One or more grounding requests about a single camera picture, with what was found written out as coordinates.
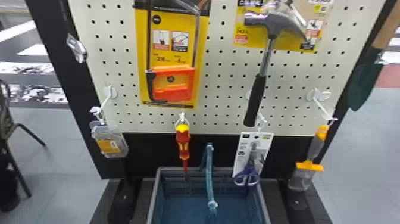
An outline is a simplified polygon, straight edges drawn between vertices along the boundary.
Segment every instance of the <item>chair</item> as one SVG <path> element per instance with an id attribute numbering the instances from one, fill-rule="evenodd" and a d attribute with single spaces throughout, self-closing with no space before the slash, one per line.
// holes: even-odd
<path id="1" fill-rule="evenodd" d="M 17 163 L 13 155 L 11 154 L 10 147 L 8 146 L 7 140 L 14 133 L 14 131 L 20 127 L 26 133 L 28 133 L 32 138 L 38 141 L 43 147 L 46 147 L 46 144 L 37 137 L 33 132 L 31 132 L 25 125 L 21 123 L 14 123 L 13 117 L 10 113 L 10 98 L 11 91 L 10 87 L 7 83 L 0 79 L 0 153 L 8 155 L 9 162 L 11 164 L 12 169 L 16 172 L 18 180 L 20 181 L 25 194 L 28 198 L 32 196 L 29 187 L 27 186 L 24 177 L 21 174 L 20 169 L 18 168 Z"/>

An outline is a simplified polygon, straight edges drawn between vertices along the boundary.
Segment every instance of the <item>black hammer handle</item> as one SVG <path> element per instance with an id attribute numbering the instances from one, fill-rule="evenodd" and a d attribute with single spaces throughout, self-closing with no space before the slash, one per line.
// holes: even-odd
<path id="1" fill-rule="evenodd" d="M 244 125 L 247 127 L 254 127 L 257 118 L 257 112 L 263 99 L 265 84 L 267 83 L 266 76 L 256 75 L 253 87 L 251 89 L 249 105 L 244 120 Z"/>

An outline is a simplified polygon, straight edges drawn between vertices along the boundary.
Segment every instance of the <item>white plastic hook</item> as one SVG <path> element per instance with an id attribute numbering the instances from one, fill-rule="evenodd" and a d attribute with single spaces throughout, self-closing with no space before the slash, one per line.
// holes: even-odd
<path id="1" fill-rule="evenodd" d="M 175 122 L 175 129 L 179 124 L 184 124 L 184 123 L 186 123 L 190 127 L 190 123 L 185 117 L 185 112 L 182 112 L 179 114 L 179 119 Z"/>
<path id="2" fill-rule="evenodd" d="M 261 114 L 260 111 L 257 112 L 257 132 L 260 133 L 261 130 L 265 127 L 265 125 L 268 123 L 267 119 Z"/>
<path id="3" fill-rule="evenodd" d="M 314 101 L 321 108 L 322 112 L 324 113 L 322 115 L 322 118 L 328 121 L 328 125 L 332 125 L 333 122 L 338 120 L 336 117 L 333 117 L 332 113 L 328 112 L 320 102 L 320 101 L 325 101 L 325 100 L 329 99 L 330 95 L 331 95 L 331 92 L 329 92 L 329 91 L 321 92 L 316 87 L 313 90 L 309 91 L 306 95 L 306 99 L 308 101 L 310 101 L 310 102 Z"/>
<path id="4" fill-rule="evenodd" d="M 100 121 L 100 124 L 102 125 L 105 124 L 105 116 L 103 114 L 103 109 L 106 103 L 110 99 L 115 99 L 118 94 L 117 90 L 112 85 L 108 85 L 107 87 L 104 88 L 104 95 L 106 96 L 106 99 L 103 101 L 100 107 L 92 107 L 90 109 L 90 112 L 93 113 L 94 116 L 96 116 L 96 118 Z"/>

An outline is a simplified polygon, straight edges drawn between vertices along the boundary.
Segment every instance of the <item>pegboard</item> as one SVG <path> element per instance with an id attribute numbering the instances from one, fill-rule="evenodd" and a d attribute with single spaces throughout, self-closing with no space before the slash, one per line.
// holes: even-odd
<path id="1" fill-rule="evenodd" d="M 336 0 L 315 54 L 274 51 L 260 111 L 265 131 L 285 136 L 313 136 L 325 123 L 322 111 L 305 95 L 314 87 L 329 90 L 322 102 L 334 108 L 358 59 L 384 0 Z M 118 97 L 107 104 L 107 120 L 123 132 L 174 132 L 182 109 L 142 105 L 139 96 L 132 0 L 69 0 L 99 100 L 113 85 Z M 260 68 L 263 49 L 233 45 L 236 1 L 212 0 L 196 110 L 187 110 L 192 133 L 238 134 L 243 125 L 246 92 Z"/>

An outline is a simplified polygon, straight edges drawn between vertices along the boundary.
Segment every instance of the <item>blue plastic tray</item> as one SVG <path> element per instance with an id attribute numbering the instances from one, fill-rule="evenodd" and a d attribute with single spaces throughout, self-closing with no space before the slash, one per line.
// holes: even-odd
<path id="1" fill-rule="evenodd" d="M 159 168 L 153 188 L 147 224 L 205 224 L 208 216 L 205 173 L 189 168 Z M 259 185 L 238 187 L 232 168 L 212 172 L 219 224 L 270 224 Z"/>

